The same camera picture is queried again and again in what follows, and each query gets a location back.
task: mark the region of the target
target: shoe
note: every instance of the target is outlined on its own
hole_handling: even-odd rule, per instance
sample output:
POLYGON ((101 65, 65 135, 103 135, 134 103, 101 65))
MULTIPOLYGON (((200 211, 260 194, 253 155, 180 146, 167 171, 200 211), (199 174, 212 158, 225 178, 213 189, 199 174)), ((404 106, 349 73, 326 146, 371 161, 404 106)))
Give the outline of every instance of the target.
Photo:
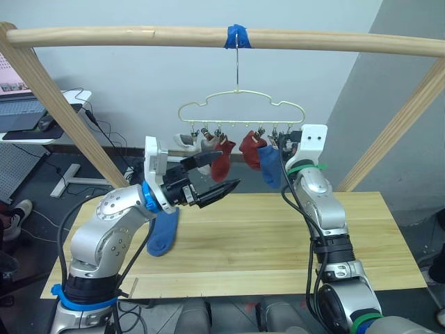
POLYGON ((175 134, 173 136, 175 143, 187 152, 199 152, 198 145, 193 141, 193 137, 190 134, 175 134))
POLYGON ((11 225, 3 231, 3 241, 11 241, 16 239, 22 231, 23 221, 28 218, 33 210, 33 203, 30 200, 23 200, 11 210, 11 225))

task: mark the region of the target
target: wooden dowel rod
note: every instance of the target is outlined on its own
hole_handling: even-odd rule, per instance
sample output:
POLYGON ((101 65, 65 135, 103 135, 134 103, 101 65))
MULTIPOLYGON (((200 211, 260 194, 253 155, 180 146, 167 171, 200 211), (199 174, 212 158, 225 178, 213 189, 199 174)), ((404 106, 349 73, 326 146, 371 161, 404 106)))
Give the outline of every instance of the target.
POLYGON ((0 53, 8 60, 33 94, 42 102, 74 144, 115 188, 128 186, 118 168, 90 133, 86 124, 60 93, 40 61, 29 47, 16 48, 6 40, 6 34, 15 26, 0 23, 0 53))
MULTIPOLYGON (((445 41, 372 33, 248 29, 256 49, 306 49, 380 52, 444 57, 445 41)), ((227 28, 193 26, 78 26, 15 29, 8 41, 16 47, 75 45, 156 45, 171 47, 223 47, 227 28)))
POLYGON ((340 183, 338 191, 352 191, 416 122, 444 88, 445 58, 440 58, 431 67, 402 109, 393 117, 340 183))

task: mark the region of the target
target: white wall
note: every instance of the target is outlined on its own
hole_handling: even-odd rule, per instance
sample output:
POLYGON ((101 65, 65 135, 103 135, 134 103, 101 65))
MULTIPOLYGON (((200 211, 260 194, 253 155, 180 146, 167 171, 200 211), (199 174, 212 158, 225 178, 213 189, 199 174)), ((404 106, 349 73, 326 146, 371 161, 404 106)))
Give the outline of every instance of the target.
MULTIPOLYGON (((248 1, 4 1, 0 19, 17 28, 51 26, 153 24, 247 28, 369 31, 381 0, 248 0, 248 1)), ((144 136, 158 136, 177 149, 175 133, 190 127, 177 109, 191 100, 234 87, 235 51, 167 47, 59 47, 36 49, 61 89, 82 86, 93 92, 97 118, 143 147, 144 136)), ((356 53, 240 51, 240 88, 260 90, 274 100, 296 102, 307 110, 307 122, 326 123, 348 78, 356 53)), ((261 98, 220 98, 205 110, 189 109, 190 118, 286 120, 261 98)), ((222 129, 240 143, 247 129, 222 129)))
MULTIPOLYGON (((443 39, 443 0, 385 0, 372 33, 443 39)), ((410 97, 436 60, 361 54, 328 122, 321 161, 334 187, 410 97)), ((445 207, 445 94, 441 94, 356 191, 380 191, 400 225, 445 207)))

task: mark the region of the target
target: cable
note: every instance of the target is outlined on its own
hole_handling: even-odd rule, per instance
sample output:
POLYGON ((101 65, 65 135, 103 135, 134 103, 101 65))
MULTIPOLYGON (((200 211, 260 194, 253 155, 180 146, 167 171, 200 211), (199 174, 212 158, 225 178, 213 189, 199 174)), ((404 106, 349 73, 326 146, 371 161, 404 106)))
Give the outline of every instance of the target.
POLYGON ((142 308, 141 308, 141 306, 138 305, 138 304, 136 304, 136 305, 135 305, 134 307, 132 307, 130 310, 123 310, 122 307, 121 307, 121 305, 122 305, 122 302, 121 302, 121 301, 118 301, 118 310, 119 310, 120 312, 122 312, 122 314, 119 316, 119 320, 121 320, 121 318, 123 318, 123 317, 126 316, 126 315, 134 315, 134 316, 136 316, 136 320, 135 320, 135 322, 134 322, 128 329, 126 329, 125 331, 122 330, 122 332, 123 332, 123 333, 128 333, 128 332, 132 331, 132 330, 138 325, 138 323, 140 322, 140 323, 142 324, 144 334, 147 334, 147 333, 148 333, 148 332, 147 332, 147 323, 145 322, 144 318, 143 318, 142 315, 141 315, 141 313, 142 313, 142 308))
POLYGON ((65 254, 63 252, 63 230, 65 228, 66 223, 68 222, 68 218, 72 215, 74 211, 76 211, 80 206, 82 206, 83 203, 88 202, 89 200, 92 200, 93 198, 100 197, 104 195, 103 193, 96 196, 91 196, 84 198, 79 203, 77 203, 75 206, 73 206, 69 212, 63 217, 62 222, 58 226, 57 231, 57 253, 58 253, 58 259, 60 260, 60 269, 62 271, 62 290, 65 289, 65 284, 67 282, 67 263, 65 261, 65 254))
MULTIPOLYGON (((124 141, 125 146, 123 146, 122 143, 121 143, 120 141, 113 141, 113 142, 119 144, 119 146, 120 146, 120 148, 121 148, 120 153, 121 153, 122 155, 127 155, 127 147, 128 147, 128 143, 127 143, 126 138, 123 137, 123 135, 121 135, 119 132, 116 132, 116 131, 113 131, 113 132, 112 132, 112 131, 111 131, 111 124, 110 124, 109 122, 106 122, 105 120, 98 120, 98 119, 96 119, 96 121, 97 121, 97 122, 100 122, 100 123, 105 123, 105 124, 108 125, 108 131, 105 131, 105 132, 108 134, 108 136, 111 137, 111 134, 115 134, 115 135, 119 136, 120 138, 122 138, 122 140, 124 141)), ((86 123, 86 124, 87 124, 87 126, 88 126, 92 131, 101 134, 101 132, 100 132, 99 130, 96 130, 94 127, 92 127, 92 126, 91 126, 90 124, 88 124, 88 123, 86 123)))
POLYGON ((42 240, 42 241, 45 241, 45 242, 53 242, 53 243, 57 244, 57 241, 55 241, 55 240, 49 240, 49 239, 44 239, 44 238, 37 237, 34 234, 32 234, 31 232, 29 232, 28 230, 25 230, 24 228, 22 228, 22 231, 28 233, 34 239, 42 240))
POLYGON ((309 264, 307 265, 307 281, 306 281, 305 299, 306 299, 306 305, 307 305, 307 309, 309 310, 309 313, 311 314, 311 316, 313 316, 316 319, 317 315, 314 312, 314 309, 311 304, 311 285, 312 285, 312 265, 313 265, 313 263, 314 263, 314 242, 311 240, 311 243, 309 245, 309 264))
POLYGON ((54 317, 56 316, 57 305, 58 305, 59 301, 60 301, 60 298, 59 298, 59 296, 57 296, 56 300, 54 301, 54 304, 51 307, 51 312, 49 313, 49 320, 48 320, 47 326, 44 331, 46 334, 51 334, 51 327, 53 326, 52 319, 54 319, 54 317))
MULTIPOLYGON (((286 140, 286 136, 283 136, 283 137, 280 139, 279 144, 278 144, 278 148, 279 148, 279 152, 280 152, 280 166, 281 166, 282 172, 283 172, 283 174, 284 174, 284 179, 286 180, 286 183, 287 183, 287 185, 284 186, 283 189, 282 189, 282 197, 283 197, 284 201, 285 201, 287 204, 289 204, 292 208, 294 208, 296 211, 298 211, 300 214, 302 214, 303 217, 305 218, 306 224, 307 224, 307 226, 308 226, 308 228, 309 228, 309 233, 310 233, 310 235, 311 235, 311 244, 312 244, 312 245, 311 245, 311 251, 312 251, 312 250, 313 250, 313 246, 314 246, 314 245, 313 245, 313 240, 315 240, 315 238, 314 238, 314 233, 313 233, 313 231, 311 231, 310 226, 313 226, 313 227, 316 229, 316 231, 317 231, 317 233, 318 233, 318 236, 320 237, 321 242, 323 243, 324 246, 327 246, 327 242, 326 242, 326 238, 325 238, 323 232, 322 232, 321 229, 317 226, 317 224, 316 224, 315 221, 312 219, 312 217, 309 216, 308 214, 306 214, 306 212, 304 212, 304 211, 301 209, 301 203, 300 203, 300 201, 298 200, 298 197, 297 197, 297 194, 296 194, 296 192, 295 192, 295 189, 292 187, 292 183, 291 183, 291 181, 290 181, 290 179, 289 179, 289 176, 287 175, 287 172, 286 172, 286 167, 284 166, 284 161, 283 161, 282 152, 283 152, 283 144, 284 144, 284 141, 285 141, 285 140, 286 140), (285 195, 285 191, 286 191, 287 188, 289 188, 289 190, 291 191, 291 193, 292 193, 292 195, 293 195, 293 198, 295 199, 297 205, 293 204, 293 203, 286 197, 286 195, 285 195)), ((313 261, 313 252, 311 252, 311 254, 312 254, 312 259, 311 259, 311 255, 310 255, 310 256, 309 256, 309 261, 310 261, 310 260, 313 261)), ((321 267, 320 267, 320 269, 319 269, 319 271, 318 271, 318 273, 317 273, 317 277, 316 277, 315 284, 314 284, 313 295, 314 295, 314 308, 315 308, 315 312, 312 311, 311 314, 314 316, 314 313, 315 313, 316 316, 315 316, 314 318, 315 318, 316 320, 318 320, 318 322, 319 322, 320 325, 325 329, 325 331, 327 331, 328 333, 331 333, 331 330, 326 326, 326 324, 325 324, 324 321, 323 321, 323 316, 322 316, 322 314, 321 314, 321 311, 320 311, 320 308, 319 308, 319 305, 318 305, 318 296, 317 296, 317 295, 318 295, 318 288, 320 287, 321 276, 322 276, 324 270, 326 269, 326 266, 327 266, 327 254, 324 254, 324 256, 323 256, 323 262, 322 262, 322 265, 321 265, 321 267)), ((309 267, 309 265, 308 265, 308 273, 309 273, 309 271, 312 271, 312 266, 309 267)), ((310 283, 311 283, 311 282, 312 282, 312 275, 311 275, 311 277, 309 277, 309 275, 308 275, 307 285, 306 285, 306 292, 310 291, 310 283)), ((307 306, 308 306, 308 309, 309 309, 309 308, 312 308, 312 306, 310 305, 310 296, 306 295, 306 300, 309 301, 309 304, 307 305, 307 306)))
MULTIPOLYGON (((25 153, 27 153, 29 155, 31 155, 32 157, 36 157, 36 158, 39 158, 39 159, 42 158, 41 156, 38 156, 38 155, 33 154, 31 152, 28 152, 27 150, 25 150, 24 148, 21 148, 20 146, 17 146, 15 144, 11 144, 11 145, 13 145, 15 148, 17 148, 17 149, 19 149, 19 150, 21 150, 21 151, 23 151, 23 152, 25 152, 25 153)), ((57 167, 56 165, 53 165, 53 164, 49 163, 48 161, 45 161, 45 160, 42 160, 42 161, 43 161, 44 164, 49 165, 49 166, 53 167, 56 170, 56 174, 62 178, 63 183, 65 184, 65 192, 70 194, 70 195, 77 196, 77 195, 80 195, 81 193, 83 193, 84 191, 87 191, 88 189, 93 189, 93 191, 91 193, 92 196, 94 195, 94 192, 96 190, 108 191, 108 189, 100 188, 98 186, 88 186, 85 189, 83 189, 83 190, 81 190, 81 191, 79 191, 77 193, 72 193, 71 191, 68 190, 69 184, 67 184, 67 181, 63 177, 63 174, 60 172, 61 168, 57 167)))
POLYGON ((110 142, 110 144, 111 144, 115 149, 116 149, 116 147, 114 146, 114 143, 113 143, 112 140, 109 138, 109 136, 111 135, 111 133, 116 133, 120 138, 122 138, 122 139, 124 140, 125 145, 128 146, 128 144, 127 144, 127 140, 123 137, 123 135, 119 134, 118 132, 111 132, 111 124, 110 124, 110 123, 108 123, 108 122, 106 122, 106 121, 104 121, 104 120, 96 120, 96 118, 94 117, 93 110, 92 110, 92 104, 91 104, 91 102, 90 102, 90 101, 87 101, 87 100, 84 100, 84 99, 81 99, 81 98, 79 97, 79 95, 85 90, 83 87, 76 87, 76 88, 67 89, 67 90, 64 90, 62 93, 66 93, 66 92, 69 92, 69 91, 71 91, 71 90, 79 90, 79 92, 74 96, 74 98, 75 98, 76 100, 82 101, 84 104, 88 104, 90 110, 86 109, 84 106, 82 106, 81 108, 85 111, 85 114, 87 115, 88 119, 91 120, 91 122, 92 122, 94 125, 96 125, 96 126, 101 130, 100 132, 101 132, 101 133, 108 139, 108 141, 110 142), (101 127, 100 127, 96 122, 103 122, 103 123, 107 123, 107 124, 108 124, 108 126, 109 126, 108 136, 102 131, 101 127))
POLYGON ((148 239, 151 237, 153 230, 154 230, 154 224, 156 223, 156 218, 153 218, 150 221, 150 227, 148 229, 148 233, 147 236, 145 237, 145 239, 143 239, 142 243, 140 244, 138 250, 134 253, 133 257, 131 258, 130 262, 128 263, 127 267, 125 268, 124 272, 122 273, 122 275, 120 276, 118 283, 116 284, 116 289, 119 289, 120 285, 122 284, 122 282, 125 279, 125 276, 127 276, 128 272, 130 271, 131 267, 133 266, 134 262, 136 261, 136 259, 138 258, 140 252, 142 252, 142 249, 144 249, 145 244, 148 242, 148 239))
MULTIPOLYGON (((153 230, 154 230, 155 223, 156 223, 156 218, 153 218, 150 221, 150 227, 148 229, 147 236, 144 238, 144 240, 140 244, 138 250, 134 253, 133 257, 131 258, 130 262, 128 263, 127 267, 125 268, 124 272, 119 277, 118 283, 116 284, 116 294, 117 295, 120 294, 119 293, 119 287, 122 284, 122 282, 124 281, 125 276, 127 276, 128 272, 130 271, 130 269, 133 266, 134 262, 138 258, 140 252, 142 252, 142 249, 144 249, 145 245, 148 242, 148 239, 151 237, 151 235, 153 233, 153 230)), ((122 329, 120 328, 119 312, 118 312, 118 307, 116 306, 116 304, 113 304, 113 320, 114 320, 114 326, 115 326, 116 332, 118 334, 122 334, 123 332, 122 332, 122 329)))
MULTIPOLYGON (((32 212, 34 212, 35 214, 38 214, 39 216, 42 216, 43 218, 45 218, 51 225, 53 225, 55 228, 58 228, 58 225, 56 225, 51 219, 49 219, 48 217, 46 217, 44 214, 40 213, 37 210, 32 210, 32 212)), ((68 228, 64 228, 65 231, 69 232, 70 230, 68 228)))
MULTIPOLYGON (((105 133, 105 131, 101 128, 101 126, 99 125, 99 123, 96 120, 96 117, 94 117, 93 113, 91 110, 85 109, 85 115, 88 117, 88 119, 91 121, 92 124, 96 125, 96 127, 100 130, 100 132, 105 136, 105 138, 108 140, 108 142, 110 142, 111 146, 113 146, 113 148, 116 150, 116 152, 118 152, 118 148, 114 145, 114 142, 110 139, 109 136, 107 136, 107 134, 105 133)), ((128 166, 128 168, 133 169, 133 167, 130 166, 130 164, 128 163, 128 161, 124 158, 123 155, 121 155, 119 153, 119 157, 123 160, 123 162, 128 166)))

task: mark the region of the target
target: wooden tabletop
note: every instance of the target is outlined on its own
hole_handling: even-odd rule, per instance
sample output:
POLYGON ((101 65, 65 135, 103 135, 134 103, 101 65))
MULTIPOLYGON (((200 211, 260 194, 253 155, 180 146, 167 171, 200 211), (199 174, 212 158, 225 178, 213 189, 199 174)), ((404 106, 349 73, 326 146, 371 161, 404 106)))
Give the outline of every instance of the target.
MULTIPOLYGON (((336 193, 345 207, 357 259, 375 290, 425 287, 396 222, 378 192, 336 193)), ((65 242, 93 214, 99 198, 81 208, 65 242)), ((134 299, 185 296, 303 294, 309 233, 301 215, 277 193, 235 193, 199 209, 181 207, 173 249, 162 257, 143 251, 122 284, 134 299)), ((147 235, 133 238, 124 266, 147 235)), ((41 298, 60 282, 55 263, 41 298)))

